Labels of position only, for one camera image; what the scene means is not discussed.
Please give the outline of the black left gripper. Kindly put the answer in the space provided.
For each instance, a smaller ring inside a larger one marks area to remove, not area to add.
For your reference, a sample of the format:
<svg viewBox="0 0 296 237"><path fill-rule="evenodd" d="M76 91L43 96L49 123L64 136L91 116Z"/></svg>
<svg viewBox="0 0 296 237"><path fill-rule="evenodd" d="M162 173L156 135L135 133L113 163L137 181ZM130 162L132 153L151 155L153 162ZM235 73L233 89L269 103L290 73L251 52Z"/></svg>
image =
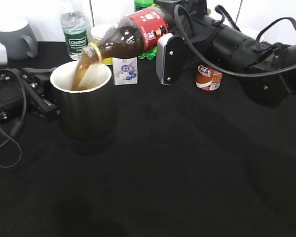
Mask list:
<svg viewBox="0 0 296 237"><path fill-rule="evenodd" d="M6 68L0 70L0 114L15 120L13 129L22 129L27 112L27 95L30 111L48 122L60 115L55 104L50 76L56 68Z"/></svg>

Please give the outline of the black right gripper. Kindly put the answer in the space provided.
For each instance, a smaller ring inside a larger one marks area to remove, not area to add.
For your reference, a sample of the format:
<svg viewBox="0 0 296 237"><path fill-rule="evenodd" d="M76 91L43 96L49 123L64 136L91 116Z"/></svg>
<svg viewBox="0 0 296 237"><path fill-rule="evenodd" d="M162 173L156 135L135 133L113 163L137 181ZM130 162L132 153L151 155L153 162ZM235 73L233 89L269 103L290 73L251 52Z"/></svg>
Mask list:
<svg viewBox="0 0 296 237"><path fill-rule="evenodd" d="M182 34L175 22L175 6L181 5L178 17L181 26L196 51L208 61L218 65L221 57L215 49L214 41L221 31L221 23L209 16L205 0L156 0L164 11L170 14L174 24L173 33L167 33L157 42L156 74L162 85L172 85L180 76L182 67Z"/></svg>

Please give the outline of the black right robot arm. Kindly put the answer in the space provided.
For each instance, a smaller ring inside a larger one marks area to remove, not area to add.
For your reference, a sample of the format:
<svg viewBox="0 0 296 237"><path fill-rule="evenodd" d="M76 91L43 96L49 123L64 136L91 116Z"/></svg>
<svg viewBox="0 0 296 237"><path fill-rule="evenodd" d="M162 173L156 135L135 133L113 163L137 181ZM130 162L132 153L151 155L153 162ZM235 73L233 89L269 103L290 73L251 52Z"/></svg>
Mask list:
<svg viewBox="0 0 296 237"><path fill-rule="evenodd" d="M244 34L221 5L209 16L204 0L158 0L171 16L194 61L236 78L255 103L275 107L296 95L296 44L262 41Z"/></svg>

